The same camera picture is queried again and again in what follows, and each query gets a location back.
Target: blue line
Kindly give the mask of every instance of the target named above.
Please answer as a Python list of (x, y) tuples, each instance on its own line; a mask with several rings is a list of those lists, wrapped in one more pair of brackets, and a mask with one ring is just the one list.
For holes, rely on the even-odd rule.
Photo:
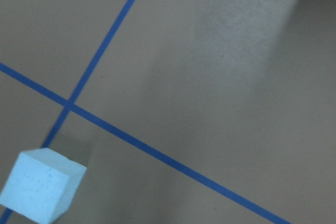
[(78, 84), (76, 85), (75, 89), (73, 90), (67, 104), (65, 104), (62, 112), (58, 116), (55, 124), (53, 125), (53, 127), (51, 129), (51, 131), (49, 132), (46, 139), (42, 143), (41, 148), (49, 147), (51, 145), (51, 143), (54, 140), (57, 132), (62, 127), (64, 121), (66, 120), (66, 118), (67, 118), (67, 116), (70, 112), (69, 106), (74, 104), (75, 101), (77, 100), (77, 98), (79, 97), (79, 95), (82, 92), (84, 86), (86, 85), (86, 83), (88, 82), (88, 80), (89, 80), (90, 76), (92, 75), (94, 69), (96, 68), (99, 60), (101, 59), (102, 55), (106, 51), (106, 49), (107, 49), (109, 43), (111, 42), (111, 40), (114, 38), (116, 32), (118, 31), (118, 28), (120, 27), (121, 23), (125, 19), (127, 13), (129, 12), (129, 10), (132, 7), (132, 5), (134, 4), (134, 2), (135, 2), (135, 0), (127, 0), (126, 3), (124, 4), (124, 7), (120, 11), (119, 15), (117, 16), (117, 18), (114, 21), (113, 25), (111, 26), (110, 30), (106, 34), (104, 40), (100, 44), (97, 52), (93, 56), (92, 60), (90, 61), (89, 65), (88, 65), (88, 67), (86, 68), (85, 72), (83, 73), (82, 77), (80, 78)]
[[(22, 76), (15, 70), (10, 69), (8, 71), (8, 67), (0, 63), (0, 70), (8, 74), (9, 76), (13, 77), (14, 79), (20, 81), (21, 83), (27, 85), (28, 87), (36, 90), (40, 94), (52, 99), (55, 102), (58, 102), (59, 100), (65, 100), (64, 98), (60, 97), (57, 94), (54, 94), (50, 90), (42, 87), (41, 85), (31, 81), (30, 79)], [(82, 109), (81, 107), (72, 104), (67, 106), (69, 110), (76, 113), (77, 115), (85, 118), (86, 120), (90, 121), (91, 123), (97, 125), (98, 127), (101, 127), (102, 129), (110, 132), (111, 134), (121, 138), (122, 140), (126, 141), (127, 143), (133, 145), (134, 147), (146, 152), (147, 154), (151, 155), (152, 157), (155, 157), (156, 159), (164, 162), (165, 164), (173, 167), (174, 169), (178, 170), (179, 172), (187, 175), (188, 177), (200, 182), (201, 184), (205, 185), (206, 187), (220, 193), (221, 195), (233, 200), (234, 202), (240, 204), (241, 206), (255, 212), (256, 214), (266, 218), (267, 220), (276, 223), (276, 224), (290, 224), (288, 221), (278, 217), (275, 214), (272, 214), (271, 212), (267, 211), (266, 209), (256, 205), (255, 203), (243, 198), (242, 196), (234, 193), (233, 191), (225, 188), (224, 186), (221, 186), (220, 184), (214, 182), (213, 180), (203, 176), (202, 174), (192, 170), (191, 168), (181, 164), (180, 162), (172, 159), (171, 157), (163, 154), (162, 152), (154, 149), (153, 147), (141, 142), (140, 140), (136, 139), (135, 137), (127, 134), (126, 132), (118, 129), (117, 127), (109, 124), (108, 122), (100, 119), (99, 117), (91, 114), (90, 112)], [(5, 219), (5, 215), (8, 214), (8, 209), (3, 213), (1, 220)]]
[(12, 215), (12, 213), (13, 213), (13, 210), (6, 208), (4, 213), (1, 215), (0, 224), (5, 224), (10, 218), (10, 216)]

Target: gray floor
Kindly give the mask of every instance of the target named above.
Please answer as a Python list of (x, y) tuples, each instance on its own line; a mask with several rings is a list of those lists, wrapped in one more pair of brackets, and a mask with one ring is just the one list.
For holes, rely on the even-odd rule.
[[(125, 1), (0, 0), (0, 62), (68, 98)], [(77, 104), (292, 223), (335, 223), (335, 17), (336, 0), (136, 0)], [(61, 107), (0, 83), (2, 187)], [(270, 223), (75, 114), (51, 148), (88, 166), (58, 224)]]

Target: cube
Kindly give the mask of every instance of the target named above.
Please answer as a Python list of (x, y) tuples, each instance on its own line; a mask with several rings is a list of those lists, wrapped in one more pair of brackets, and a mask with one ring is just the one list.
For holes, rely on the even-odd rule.
[(70, 207), (85, 171), (86, 167), (48, 148), (21, 152), (0, 204), (39, 224), (50, 224)]

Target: floor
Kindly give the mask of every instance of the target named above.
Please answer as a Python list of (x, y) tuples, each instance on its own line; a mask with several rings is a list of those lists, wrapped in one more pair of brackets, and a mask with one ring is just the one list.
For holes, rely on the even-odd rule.
[[(126, 1), (0, 0), (0, 188), (63, 109), (21, 82), (69, 99)], [(335, 31), (336, 0), (135, 0), (52, 138), (88, 167), (56, 224), (334, 223)]]

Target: light blue cube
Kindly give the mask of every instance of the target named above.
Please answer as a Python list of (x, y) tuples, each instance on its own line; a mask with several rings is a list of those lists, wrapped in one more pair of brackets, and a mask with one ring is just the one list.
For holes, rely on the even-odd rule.
[(85, 171), (48, 148), (21, 152), (0, 204), (39, 224), (50, 224), (69, 209)]

